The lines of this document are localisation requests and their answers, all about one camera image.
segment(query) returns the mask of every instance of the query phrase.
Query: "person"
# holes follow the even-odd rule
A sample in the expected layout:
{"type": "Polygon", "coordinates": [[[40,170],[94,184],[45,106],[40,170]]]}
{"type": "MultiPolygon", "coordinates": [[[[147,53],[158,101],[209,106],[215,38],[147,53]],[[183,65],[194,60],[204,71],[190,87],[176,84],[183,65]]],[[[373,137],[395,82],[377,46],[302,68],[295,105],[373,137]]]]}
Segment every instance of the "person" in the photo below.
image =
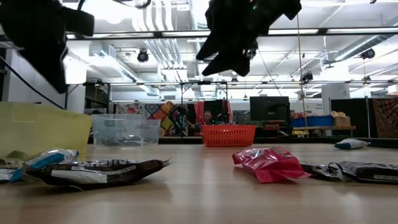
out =
{"type": "MultiPolygon", "coordinates": [[[[206,125],[220,125],[220,124],[224,124],[224,122],[221,121],[216,121],[215,123],[213,123],[212,120],[212,115],[211,115],[211,111],[205,111],[205,113],[203,114],[204,118],[203,121],[205,122],[206,125]]],[[[189,122],[189,120],[185,119],[185,122],[187,122],[188,127],[191,129],[194,129],[196,133],[201,132],[200,126],[201,123],[197,123],[197,124],[192,124],[191,122],[189,122]]]]}

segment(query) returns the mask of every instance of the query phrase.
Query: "wooden table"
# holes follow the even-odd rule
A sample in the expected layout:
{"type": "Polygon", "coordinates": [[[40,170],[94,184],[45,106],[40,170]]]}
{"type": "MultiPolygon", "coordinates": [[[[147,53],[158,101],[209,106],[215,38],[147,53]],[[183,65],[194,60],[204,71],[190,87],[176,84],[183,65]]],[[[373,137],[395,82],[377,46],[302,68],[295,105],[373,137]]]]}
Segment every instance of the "wooden table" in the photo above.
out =
{"type": "MultiPolygon", "coordinates": [[[[329,144],[286,144],[300,160],[398,163],[398,151],[339,151],[329,144]]],[[[398,186],[314,179],[260,184],[235,167],[240,148],[159,145],[90,149],[90,159],[168,159],[174,163],[132,186],[61,192],[40,183],[0,185],[3,224],[76,223],[397,223],[398,186]]]]}
{"type": "Polygon", "coordinates": [[[353,130],[356,129],[356,126],[313,126],[313,127],[299,127],[293,128],[293,131],[305,131],[305,130],[321,130],[322,137],[326,137],[325,130],[349,130],[349,135],[353,137],[353,130]]]}

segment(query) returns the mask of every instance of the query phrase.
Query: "white bag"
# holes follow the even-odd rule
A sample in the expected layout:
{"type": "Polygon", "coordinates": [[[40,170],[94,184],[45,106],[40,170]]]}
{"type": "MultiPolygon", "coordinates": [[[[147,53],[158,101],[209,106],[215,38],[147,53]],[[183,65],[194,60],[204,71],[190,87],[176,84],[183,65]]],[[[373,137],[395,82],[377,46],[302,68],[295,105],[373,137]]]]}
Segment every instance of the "white bag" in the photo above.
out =
{"type": "Polygon", "coordinates": [[[364,142],[357,139],[344,139],[341,142],[335,144],[338,149],[362,149],[370,144],[370,142],[364,142]]]}

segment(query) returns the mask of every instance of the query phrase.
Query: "black monitor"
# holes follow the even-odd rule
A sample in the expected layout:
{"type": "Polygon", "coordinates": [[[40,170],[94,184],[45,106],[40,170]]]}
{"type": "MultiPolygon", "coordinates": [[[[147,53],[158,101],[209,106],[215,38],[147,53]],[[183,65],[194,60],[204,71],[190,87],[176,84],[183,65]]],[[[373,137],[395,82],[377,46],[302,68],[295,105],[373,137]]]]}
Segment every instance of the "black monitor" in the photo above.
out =
{"type": "Polygon", "coordinates": [[[250,120],[290,120],[290,103],[288,96],[251,96],[250,120]]]}
{"type": "Polygon", "coordinates": [[[211,117],[215,121],[224,122],[224,108],[223,108],[223,100],[209,100],[205,101],[205,111],[211,112],[211,117]]]}

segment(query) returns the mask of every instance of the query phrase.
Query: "yellow container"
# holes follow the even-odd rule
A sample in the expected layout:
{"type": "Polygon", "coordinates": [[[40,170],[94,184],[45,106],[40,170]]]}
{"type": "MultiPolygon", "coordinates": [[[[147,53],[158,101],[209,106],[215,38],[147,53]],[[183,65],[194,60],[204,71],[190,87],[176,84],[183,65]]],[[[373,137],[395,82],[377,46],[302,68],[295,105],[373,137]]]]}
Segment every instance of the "yellow container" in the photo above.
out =
{"type": "Polygon", "coordinates": [[[0,102],[0,157],[74,149],[85,158],[91,116],[33,103],[0,102]]]}

